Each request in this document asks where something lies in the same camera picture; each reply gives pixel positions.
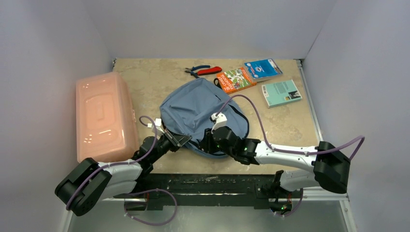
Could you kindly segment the blue student backpack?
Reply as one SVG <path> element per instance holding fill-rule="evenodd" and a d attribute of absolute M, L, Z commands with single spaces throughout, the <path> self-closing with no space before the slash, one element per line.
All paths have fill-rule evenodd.
<path fill-rule="evenodd" d="M 225 158 L 216 149 L 209 136 L 213 122 L 210 117 L 221 112 L 227 117 L 227 126 L 240 138 L 249 134 L 249 121 L 239 105 L 212 82 L 197 78 L 185 83 L 169 94 L 159 107 L 164 127 L 179 135 L 190 135 L 184 146 L 195 153 L 211 158 Z"/>

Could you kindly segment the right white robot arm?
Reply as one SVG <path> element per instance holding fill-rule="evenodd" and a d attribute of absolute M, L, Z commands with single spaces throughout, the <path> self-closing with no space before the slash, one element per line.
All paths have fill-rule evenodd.
<path fill-rule="evenodd" d="M 258 139 L 240 138 L 227 126 L 206 129 L 203 142 L 205 152 L 220 152 L 244 165 L 294 167 L 294 171 L 276 172 L 271 184 L 276 196 L 309 187 L 338 194 L 347 192 L 351 160 L 331 143 L 321 141 L 318 146 L 307 147 L 267 145 Z"/>

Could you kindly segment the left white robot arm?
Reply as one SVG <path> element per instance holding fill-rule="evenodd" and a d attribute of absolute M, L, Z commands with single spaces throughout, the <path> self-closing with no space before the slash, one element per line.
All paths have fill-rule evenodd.
<path fill-rule="evenodd" d="M 76 216 L 89 212 L 98 201 L 121 194 L 133 198 L 144 193 L 143 179 L 153 171 L 153 164 L 169 151 L 178 151 L 192 137 L 165 131 L 160 138 L 149 136 L 132 159 L 120 162 L 97 162 L 86 158 L 55 188 L 55 195 Z"/>

